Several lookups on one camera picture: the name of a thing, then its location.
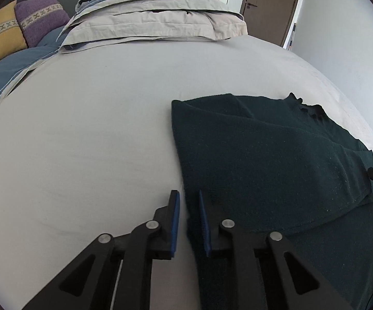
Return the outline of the dark green knit sweater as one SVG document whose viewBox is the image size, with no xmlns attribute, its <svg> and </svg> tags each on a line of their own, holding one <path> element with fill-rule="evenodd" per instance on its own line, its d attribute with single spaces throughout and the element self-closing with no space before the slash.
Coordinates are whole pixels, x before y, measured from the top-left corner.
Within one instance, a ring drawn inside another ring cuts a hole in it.
<svg viewBox="0 0 373 310">
<path fill-rule="evenodd" d="M 282 233 L 350 309 L 373 309 L 373 153 L 360 140 L 294 95 L 174 100 L 171 116 L 203 309 L 230 307 L 200 192 L 246 230 Z"/>
</svg>

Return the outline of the brown door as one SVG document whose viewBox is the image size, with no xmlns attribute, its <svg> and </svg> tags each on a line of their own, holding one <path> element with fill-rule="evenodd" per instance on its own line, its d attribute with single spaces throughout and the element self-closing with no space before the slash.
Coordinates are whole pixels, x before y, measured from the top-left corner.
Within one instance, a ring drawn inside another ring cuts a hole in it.
<svg viewBox="0 0 373 310">
<path fill-rule="evenodd" d="M 249 35 L 275 45 L 283 45 L 298 0 L 243 0 L 243 15 Z"/>
</svg>

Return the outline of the blue pillow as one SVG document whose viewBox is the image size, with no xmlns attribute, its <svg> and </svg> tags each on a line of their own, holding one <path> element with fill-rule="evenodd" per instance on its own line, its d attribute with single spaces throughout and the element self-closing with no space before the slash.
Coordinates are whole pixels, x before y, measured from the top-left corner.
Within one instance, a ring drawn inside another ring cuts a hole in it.
<svg viewBox="0 0 373 310">
<path fill-rule="evenodd" d="M 20 84 L 20 82 L 52 58 L 60 48 L 65 35 L 63 27 L 49 32 L 34 48 L 28 48 L 11 54 L 0 61 L 0 104 Z"/>
</svg>

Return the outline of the purple cushion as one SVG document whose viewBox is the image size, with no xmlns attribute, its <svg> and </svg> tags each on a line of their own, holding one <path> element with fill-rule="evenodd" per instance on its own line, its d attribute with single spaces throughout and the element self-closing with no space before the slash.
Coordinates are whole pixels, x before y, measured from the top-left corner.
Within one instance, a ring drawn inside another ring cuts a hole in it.
<svg viewBox="0 0 373 310">
<path fill-rule="evenodd" d="M 58 0 L 25 0 L 18 2 L 14 10 L 29 48 L 37 46 L 49 32 L 70 20 Z"/>
</svg>

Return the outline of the yellow cushion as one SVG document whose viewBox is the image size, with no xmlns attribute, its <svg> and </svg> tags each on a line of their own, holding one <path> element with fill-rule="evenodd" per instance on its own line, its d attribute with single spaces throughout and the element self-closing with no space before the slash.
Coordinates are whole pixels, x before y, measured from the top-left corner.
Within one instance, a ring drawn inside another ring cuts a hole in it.
<svg viewBox="0 0 373 310">
<path fill-rule="evenodd" d="M 14 0 L 0 9 L 0 60 L 27 48 L 15 16 L 16 4 L 17 1 Z"/>
</svg>

